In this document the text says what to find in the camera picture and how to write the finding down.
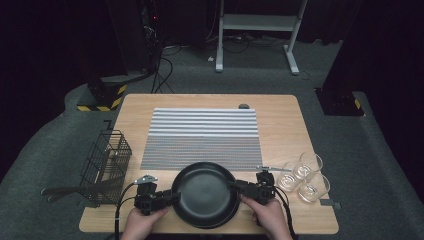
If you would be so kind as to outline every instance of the small black object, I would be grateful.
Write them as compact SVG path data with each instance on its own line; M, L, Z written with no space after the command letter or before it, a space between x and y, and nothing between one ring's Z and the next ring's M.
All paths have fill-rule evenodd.
M172 193L171 190L155 192L156 186L152 182L138 185L134 206L145 216L180 201L180 193Z
M320 199L319 201L321 206L332 206L333 209L342 209L342 205L334 202L332 199Z
M237 191L246 197L254 199L256 202L265 205L268 200L275 197L274 176L268 171L256 173L258 183L251 183L243 180L228 182L228 188Z
M249 105L242 103L239 105L239 109L250 109Z

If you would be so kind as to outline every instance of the black cable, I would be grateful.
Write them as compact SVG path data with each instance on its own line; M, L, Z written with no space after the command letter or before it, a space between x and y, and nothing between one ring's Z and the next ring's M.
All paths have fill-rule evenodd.
M283 40L281 42L276 43L278 40L280 40L280 39L275 38L274 40L272 40L269 43L257 43L257 42L255 42L255 40L251 40L250 44L252 44L252 46L254 46L254 47L274 47L274 46L283 45L288 41L288 40Z
M165 48L164 48L164 50L171 49L171 48L174 48L174 47L176 47L176 46L173 46L173 47L165 47ZM167 53L167 54L162 53L162 56L172 56L172 55L176 55L177 53L181 52L181 50L182 50L182 49L183 49L183 47L181 46L181 44L178 44L178 50L177 50L177 51L175 51L175 52L173 52L173 53Z
M122 203L121 203L121 206L126 202L126 201L128 201L128 200L131 200L131 199L134 199L135 197L129 197L129 198L127 198L127 199L125 199L124 201L122 201Z
M121 196L119 197L118 204L116 205L116 212L115 212L115 240L119 240L119 210L121 209L122 203L127 201L126 199L124 202L122 202L122 199L125 196L125 193L130 189L130 187L134 186L135 183L130 183L122 192Z
M218 41L215 41L216 39L211 39L210 41L206 42L206 50L207 51L216 51L216 48L218 47Z
M162 87L162 85L163 84L166 84L167 86L168 86L168 88L171 90L171 92L172 93L174 93L174 91L172 91L172 89L171 89L171 87L168 85L168 83L166 82L167 80L168 80L168 78L169 78L169 76L171 76L171 74L172 74L172 72L173 72L173 70L174 70L174 65L172 64L172 62L169 60L169 59L166 59L166 58L161 58L161 60L165 60L165 61L167 61L168 63L169 63L169 65L171 66L171 70L169 71L169 73L168 73L168 75L165 77L165 78L163 78L160 74L159 74L159 77L160 78L162 78L162 82L160 82L159 83L159 86L156 88L156 90L155 90L155 92L154 93L157 93L159 90L160 90L160 88Z
M275 187L275 186L273 186L273 188L274 188L274 191L280 197L281 201L283 202L283 207L286 210L287 225L289 226L290 235L293 238L293 240L297 240L298 236L296 235L296 233L294 232L294 229L293 229L293 220L292 220L292 216L291 216L291 212L290 212L290 208L289 208L289 199L287 198L287 195L283 190L281 190L280 188ZM286 196L287 202L286 202L286 200L284 200L283 196L281 195L281 193L277 189L280 190L282 193L284 193L284 195Z
M215 27L216 15L217 15L217 12L218 12L218 0L215 1L215 11L214 12L215 12L215 14L213 16L211 31L209 32L208 36L206 37L206 41L212 35L213 28Z
M134 83L134 82L138 82L138 81L147 79L150 76L152 76L153 73L154 73L154 71L151 71L151 72L149 71L149 72L147 72L147 73L145 73L145 74L143 74L143 75L141 75L139 77L135 77L135 78L130 79L130 80L127 80L127 81L116 82L116 83L115 82L105 82L104 85L105 86L122 86L122 85L128 85L130 83Z
M309 80L311 78L311 74L309 74L307 71L301 71L300 73L305 73L307 75L307 77L301 77L302 80Z
M249 46L250 46L249 40L247 40L243 35L242 35L242 39L241 40L236 39L236 38L230 38L230 37L227 37L227 38L229 40L231 40L231 42L237 42L237 43L244 42L244 43L246 43L246 46L242 50L239 50L239 51L232 51L232 50L229 50L228 48L225 48L224 46L222 46L222 49L224 49L227 52L230 52L230 53L242 53L242 52L246 51L249 48Z
M160 62L161 62L161 58L159 58L158 62L156 63L156 73L155 73L155 77L153 78L152 90L150 90L150 93L153 93L155 89L156 78L158 77L158 74L159 74Z

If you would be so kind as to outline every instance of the yellow black hazard tape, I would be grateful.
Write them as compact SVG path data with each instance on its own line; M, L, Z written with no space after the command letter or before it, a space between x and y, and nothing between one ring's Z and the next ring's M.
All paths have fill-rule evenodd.
M119 104L121 103L122 97L124 95L125 89L127 88L127 85L123 86L113 86L110 87L112 89L109 89L108 94L105 96L105 101L103 103L98 103L96 101L92 101L90 103L78 103L77 109L79 111L83 112L89 112L89 111L114 111L118 108Z

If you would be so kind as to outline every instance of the gray carpet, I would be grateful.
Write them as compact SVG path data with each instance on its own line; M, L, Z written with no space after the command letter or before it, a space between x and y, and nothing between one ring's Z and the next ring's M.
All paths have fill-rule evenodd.
M240 50L240 44L225 47ZM294 54L302 73L292 76L281 45L253 46L242 53L224 52L224 72L215 73L215 50L183 48L166 56L174 65L168 79L175 93L292 94L298 98L316 152L331 181L330 197L340 230L335 235L301 235L300 239L424 239L424 208L387 146L363 93L366 116L325 116L315 96L340 45L297 43ZM178 48L167 49L164 55ZM169 65L163 61L161 75ZM152 77L132 83L125 94L149 93ZM79 112L76 103L85 86L65 99L66 111L41 128L22 149L0 186L0 239L106 239L110 234L79 230L85 200L78 194L49 204L41 189L78 185L90 144L104 120L114 112ZM170 93L163 85L161 91ZM151 239L189 236L154 235ZM263 239L263 236L222 236L222 239Z

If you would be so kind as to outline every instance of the wooden table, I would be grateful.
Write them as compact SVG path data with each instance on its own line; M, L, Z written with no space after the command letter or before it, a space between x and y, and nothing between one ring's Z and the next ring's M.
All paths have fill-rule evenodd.
M129 94L125 97L115 124L130 144L130 159L124 186L145 174L159 178L157 191L170 189L178 171L140 170L147 133L153 110L163 108L238 108L242 103L256 110L259 139L264 166L281 167L285 162L297 159L302 152L312 151L305 122L296 97L291 95L203 95L203 94ZM236 179L256 182L253 172L232 172ZM132 187L125 198L134 197L137 187ZM339 226L331 206L321 206L319 201L305 203L297 192L287 193L297 234L334 234ZM124 229L126 217L133 208L130 200L121 208L120 229ZM113 232L114 205L85 208L80 222L83 232ZM236 215L226 224L215 229L198 229L183 222L171 208L153 229L154 233L196 234L261 234L263 229L252 222L252 210L240 204Z

